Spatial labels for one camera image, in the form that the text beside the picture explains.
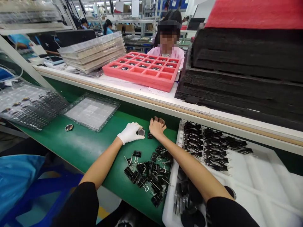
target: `pink shirt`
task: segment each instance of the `pink shirt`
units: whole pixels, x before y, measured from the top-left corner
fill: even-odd
[[[151,49],[148,53],[148,55],[154,55],[154,56],[161,56],[160,53],[160,47],[155,47],[153,49]],[[170,55],[170,58],[177,58],[181,60],[181,64],[179,69],[183,68],[183,62],[184,62],[184,50],[182,50],[179,47],[174,47],[172,50],[172,53]]]

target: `black sleeve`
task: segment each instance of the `black sleeve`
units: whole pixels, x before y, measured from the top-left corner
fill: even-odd
[[[207,212],[213,227],[259,227],[244,207],[224,197],[209,199]]]
[[[96,226],[98,209],[99,201],[95,184],[84,182],[68,198],[51,226]]]

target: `white tray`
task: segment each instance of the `white tray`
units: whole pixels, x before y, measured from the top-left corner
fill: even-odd
[[[182,124],[185,122],[180,121],[177,144],[183,142],[181,133]],[[231,152],[228,154],[228,158],[231,159],[229,165],[233,167],[228,173],[232,176],[205,165],[206,168],[223,185],[235,191],[236,202],[249,212],[260,227],[302,227],[302,194],[297,184],[293,182],[292,176],[273,150],[252,142],[247,144],[247,147],[253,149],[253,154],[258,157],[228,150]],[[166,227],[183,226],[180,215],[173,212],[178,170],[179,165],[174,160],[170,174],[171,186],[168,187],[162,217]],[[200,210],[206,217],[204,205]]]

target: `blue shirt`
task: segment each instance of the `blue shirt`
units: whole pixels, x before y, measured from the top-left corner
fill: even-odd
[[[106,28],[106,34],[108,35],[108,34],[110,34],[110,33],[113,33],[113,31],[112,31],[109,27],[107,27],[107,28]]]
[[[22,43],[25,44],[28,48],[30,48],[29,47],[30,40],[26,38],[24,35],[16,34],[16,35],[10,35],[9,37],[12,39],[14,44]]]

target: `forearm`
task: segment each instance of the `forearm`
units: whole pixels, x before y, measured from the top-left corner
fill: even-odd
[[[233,200],[224,186],[191,154],[170,141],[166,136],[160,136],[157,139],[177,161],[206,202],[217,196]]]
[[[121,139],[116,137],[113,143],[98,157],[84,174],[79,184],[86,181],[93,182],[96,189],[98,189],[105,180],[122,145]]]

